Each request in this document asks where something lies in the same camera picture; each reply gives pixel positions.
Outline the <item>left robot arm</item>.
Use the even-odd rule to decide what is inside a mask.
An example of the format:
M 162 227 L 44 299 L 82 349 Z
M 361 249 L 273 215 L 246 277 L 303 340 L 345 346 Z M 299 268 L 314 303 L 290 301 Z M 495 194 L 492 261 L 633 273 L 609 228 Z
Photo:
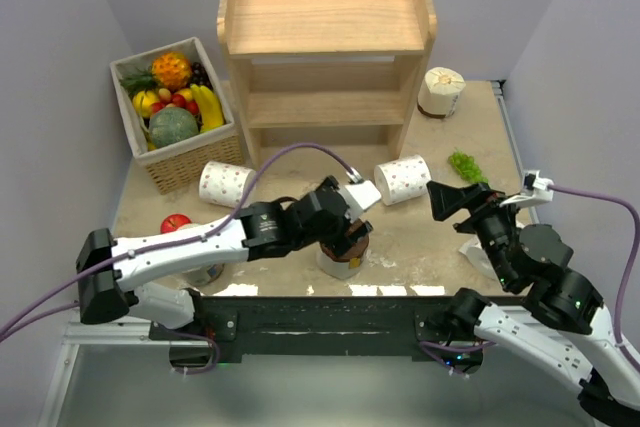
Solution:
M 195 294 L 156 285 L 162 277 L 218 264 L 283 258 L 314 243 L 342 255 L 372 230 L 360 218 L 381 199 L 369 180 L 339 184 L 329 176 L 283 204 L 255 202 L 215 222 L 168 234 L 114 238 L 90 232 L 76 260 L 80 320 L 85 325 L 131 315 L 200 337 L 207 315 Z

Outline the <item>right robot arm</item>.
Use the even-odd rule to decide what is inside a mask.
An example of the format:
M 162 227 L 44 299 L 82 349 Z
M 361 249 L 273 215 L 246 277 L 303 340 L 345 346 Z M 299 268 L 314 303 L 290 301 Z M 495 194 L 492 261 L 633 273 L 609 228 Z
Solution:
M 485 183 L 457 188 L 430 181 L 432 215 L 444 221 L 461 209 L 458 233 L 475 235 L 503 291 L 522 294 L 523 307 L 561 344 L 510 318 L 496 303 L 462 288 L 431 324 L 459 340 L 497 344 L 546 371 L 574 392 L 580 407 L 606 426 L 639 423 L 639 353 L 621 329 L 623 300 L 613 310 L 581 273 L 570 268 L 572 249 L 549 224 L 518 227 L 523 207 L 552 200 L 561 186 L 529 171 L 513 196 Z

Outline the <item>paper roll cartoon label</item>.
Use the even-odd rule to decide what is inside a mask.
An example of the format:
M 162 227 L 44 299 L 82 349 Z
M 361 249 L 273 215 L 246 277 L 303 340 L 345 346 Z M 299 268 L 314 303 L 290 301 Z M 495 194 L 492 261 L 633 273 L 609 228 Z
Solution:
M 369 236 L 366 235 L 340 257 L 332 254 L 325 245 L 321 244 L 316 252 L 316 264 L 322 272 L 335 279 L 349 279 L 364 268 L 369 243 Z

